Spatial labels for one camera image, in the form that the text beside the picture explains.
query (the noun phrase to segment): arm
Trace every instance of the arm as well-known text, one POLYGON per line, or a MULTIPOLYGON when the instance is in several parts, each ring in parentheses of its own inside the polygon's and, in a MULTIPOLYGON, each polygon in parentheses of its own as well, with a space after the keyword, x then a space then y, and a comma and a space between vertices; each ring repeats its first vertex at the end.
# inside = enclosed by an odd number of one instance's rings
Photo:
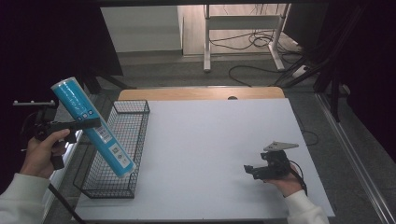
POLYGON ((65 152, 64 145, 52 146, 69 133, 69 130, 62 130, 51 134, 43 142, 35 138, 29 141, 20 173, 14 175, 7 190, 0 195, 1 223, 42 222, 42 198, 50 184, 48 178, 53 173, 50 163, 51 152, 54 155, 62 155, 65 152))
POLYGON ((289 208, 289 224, 329 224, 329 219, 323 209, 314 205, 306 197, 294 175, 289 174, 283 179, 271 179, 264 182, 275 185, 285 197, 286 205, 289 208))

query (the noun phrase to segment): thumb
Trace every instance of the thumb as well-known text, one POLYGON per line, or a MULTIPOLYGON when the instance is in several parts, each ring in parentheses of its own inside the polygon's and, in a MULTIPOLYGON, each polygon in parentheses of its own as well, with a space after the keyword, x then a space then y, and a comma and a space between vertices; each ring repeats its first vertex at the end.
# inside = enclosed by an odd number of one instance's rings
POLYGON ((42 143, 43 147, 52 148, 52 146, 59 140, 65 138, 67 135, 70 134, 70 130, 63 129, 58 132, 50 134, 42 143))

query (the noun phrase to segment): human hand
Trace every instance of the human hand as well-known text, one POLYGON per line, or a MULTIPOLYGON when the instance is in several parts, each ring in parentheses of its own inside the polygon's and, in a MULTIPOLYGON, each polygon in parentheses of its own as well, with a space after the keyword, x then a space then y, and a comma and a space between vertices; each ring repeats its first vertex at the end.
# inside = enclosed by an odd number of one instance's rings
MULTIPOLYGON (((291 164, 290 167, 298 174, 296 167, 293 164, 291 164)), ((288 197, 303 189, 298 179, 292 173, 289 173, 282 179, 266 179, 264 182, 275 185, 280 192, 282 192, 284 197, 288 197)))
POLYGON ((64 147, 65 142, 58 144, 56 147, 52 146, 69 134, 70 130, 65 129, 52 133, 42 142, 34 137, 31 138, 27 146, 26 157, 20 174, 50 178, 53 173, 53 165, 50 162, 50 157, 61 156, 66 152, 66 148, 64 147))

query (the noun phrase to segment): mesh basket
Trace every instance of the mesh basket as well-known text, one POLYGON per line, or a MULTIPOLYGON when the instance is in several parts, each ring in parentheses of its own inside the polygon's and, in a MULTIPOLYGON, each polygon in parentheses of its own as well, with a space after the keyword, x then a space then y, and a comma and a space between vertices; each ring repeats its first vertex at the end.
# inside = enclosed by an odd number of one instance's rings
POLYGON ((100 153, 88 147, 73 185, 89 198, 134 198, 148 120, 147 101, 115 101, 107 124, 136 168, 128 177, 119 178, 100 153))

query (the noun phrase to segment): white label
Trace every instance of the white label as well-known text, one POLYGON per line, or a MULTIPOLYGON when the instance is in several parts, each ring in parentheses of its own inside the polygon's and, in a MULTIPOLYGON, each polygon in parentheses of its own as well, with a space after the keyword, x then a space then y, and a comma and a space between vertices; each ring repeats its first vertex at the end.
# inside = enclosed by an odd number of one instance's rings
POLYGON ((97 134, 100 136, 100 138, 104 143, 108 143, 112 139, 111 134, 106 130, 106 128, 103 125, 98 128, 95 128, 95 131, 97 132, 97 134))
POLYGON ((119 161, 122 168, 127 167, 131 162, 128 160, 125 153, 120 149, 119 145, 116 143, 110 148, 111 153, 113 153, 114 157, 119 161))

